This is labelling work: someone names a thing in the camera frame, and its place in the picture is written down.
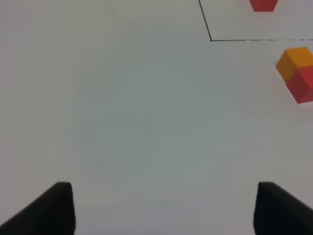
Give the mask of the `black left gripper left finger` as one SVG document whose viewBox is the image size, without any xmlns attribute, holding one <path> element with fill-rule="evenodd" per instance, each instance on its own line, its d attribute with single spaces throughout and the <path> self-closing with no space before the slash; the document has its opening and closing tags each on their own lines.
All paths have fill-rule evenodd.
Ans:
<svg viewBox="0 0 313 235">
<path fill-rule="evenodd" d="M 73 235 L 75 207 L 70 182 L 57 182 L 0 226 L 2 235 Z"/>
</svg>

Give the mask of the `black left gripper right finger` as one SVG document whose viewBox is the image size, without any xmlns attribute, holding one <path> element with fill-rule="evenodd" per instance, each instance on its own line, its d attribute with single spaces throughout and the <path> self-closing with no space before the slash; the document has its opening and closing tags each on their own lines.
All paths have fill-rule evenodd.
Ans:
<svg viewBox="0 0 313 235">
<path fill-rule="evenodd" d="M 253 227 L 256 235 L 312 235 L 313 210 L 273 182 L 259 182 Z"/>
</svg>

